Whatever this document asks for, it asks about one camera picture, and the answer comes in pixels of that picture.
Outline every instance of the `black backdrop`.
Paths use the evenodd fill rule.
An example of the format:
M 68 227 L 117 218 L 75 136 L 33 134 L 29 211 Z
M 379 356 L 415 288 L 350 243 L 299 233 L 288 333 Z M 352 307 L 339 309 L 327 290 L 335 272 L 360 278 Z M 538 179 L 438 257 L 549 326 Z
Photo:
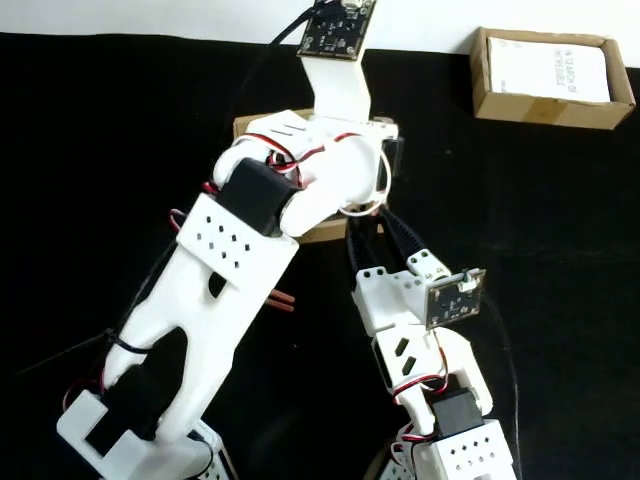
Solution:
M 259 49 L 0 35 L 0 51 L 10 476 L 93 478 L 54 425 L 99 349 L 11 374 L 117 321 L 171 238 L 167 210 L 190 206 L 228 141 L 224 112 Z M 365 69 L 373 113 L 407 138 L 394 210 L 452 269 L 489 268 L 520 375 L 526 478 L 638 478 L 640 116 L 614 132 L 478 121 L 466 57 L 372 51 Z M 640 71 L 629 74 L 638 97 Z M 238 110 L 311 102 L 282 48 Z M 282 281 L 297 312 L 261 313 L 207 412 L 242 478 L 361 478 L 404 420 L 344 255 L 341 242 L 301 249 Z M 510 430 L 495 324 L 482 314 L 457 328 Z

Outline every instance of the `cardboard box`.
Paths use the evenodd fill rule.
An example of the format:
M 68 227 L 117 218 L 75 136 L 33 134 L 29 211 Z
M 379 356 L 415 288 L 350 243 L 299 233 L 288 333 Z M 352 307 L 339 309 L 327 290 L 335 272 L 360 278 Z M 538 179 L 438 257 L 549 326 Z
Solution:
M 294 110 L 298 115 L 304 118 L 309 118 L 313 113 L 313 109 Z M 238 117 L 233 122 L 233 137 L 237 138 L 247 131 L 249 123 L 258 118 L 271 115 L 270 113 L 264 113 L 261 115 L 250 115 L 246 117 Z M 329 242 L 331 240 L 340 240 L 345 237 L 347 230 L 347 219 L 342 215 L 335 215 L 327 221 L 321 223 L 316 228 L 310 230 L 305 235 L 297 239 L 300 243 L 321 243 Z
M 612 101 L 578 102 L 491 91 L 491 65 L 487 44 L 489 37 L 601 48 L 605 55 Z M 605 37 L 480 28 L 470 60 L 473 106 L 478 118 L 612 130 L 636 106 L 618 44 Z

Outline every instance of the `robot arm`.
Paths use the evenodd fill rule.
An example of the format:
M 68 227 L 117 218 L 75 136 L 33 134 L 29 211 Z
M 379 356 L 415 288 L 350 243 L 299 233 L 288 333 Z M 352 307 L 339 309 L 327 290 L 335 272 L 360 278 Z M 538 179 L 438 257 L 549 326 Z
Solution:
M 156 285 L 119 333 L 106 359 L 102 395 L 82 392 L 58 421 L 59 434 L 105 479 L 230 478 L 219 436 L 199 419 L 295 255 L 294 237 L 336 210 L 360 205 L 369 208 L 350 215 L 366 215 L 385 203 L 391 168 L 382 162 L 381 185 L 382 142 L 398 131 L 368 121 L 360 66 L 376 0 L 343 4 L 340 18 L 310 21 L 300 48 L 315 93 L 312 118 L 285 111 L 256 120 L 222 154 L 212 175 L 218 193 L 197 198 Z M 434 310 L 425 306 L 425 295 L 447 295 L 452 283 L 427 280 L 444 276 L 467 288 L 479 272 L 449 277 L 422 248 L 405 258 L 408 270 L 396 275 L 375 262 L 359 268 L 354 300 L 392 396 L 412 418 L 400 440 L 421 440 L 411 455 L 415 468 L 414 462 L 407 467 L 431 478 L 421 472 L 440 464 L 429 449 L 466 433 L 443 437 L 444 417 L 424 392 L 442 390 L 442 398 L 445 392 L 430 381 L 457 379 L 482 414 L 491 410 L 491 397 L 468 342 L 428 315 Z M 175 358 L 165 348 L 171 336 L 184 344 Z M 167 363 L 182 369 L 173 388 L 163 389 Z M 434 478 L 472 478 L 456 476 L 455 466 L 451 472 L 433 468 Z
M 382 227 L 396 264 L 373 249 Z M 347 246 L 360 311 L 389 393 L 410 422 L 380 478 L 515 480 L 512 457 L 470 343 L 444 328 L 479 312 L 485 271 L 452 275 L 392 212 L 351 221 Z

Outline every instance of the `white wall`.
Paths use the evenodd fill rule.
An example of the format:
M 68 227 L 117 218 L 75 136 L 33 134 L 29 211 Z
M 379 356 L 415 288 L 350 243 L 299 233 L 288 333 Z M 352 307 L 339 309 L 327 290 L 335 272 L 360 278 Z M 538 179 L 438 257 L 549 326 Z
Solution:
M 0 31 L 262 42 L 312 0 L 0 0 Z M 380 0 L 372 48 L 467 53 L 478 26 L 593 33 L 640 67 L 639 0 Z M 300 38 L 292 36 L 291 43 Z

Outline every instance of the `white paper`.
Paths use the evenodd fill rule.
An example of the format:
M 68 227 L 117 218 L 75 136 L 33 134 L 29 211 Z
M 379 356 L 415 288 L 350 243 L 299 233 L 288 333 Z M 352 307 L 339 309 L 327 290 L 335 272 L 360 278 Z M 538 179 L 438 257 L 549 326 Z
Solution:
M 609 102 L 607 65 L 598 47 L 489 38 L 491 90 Z

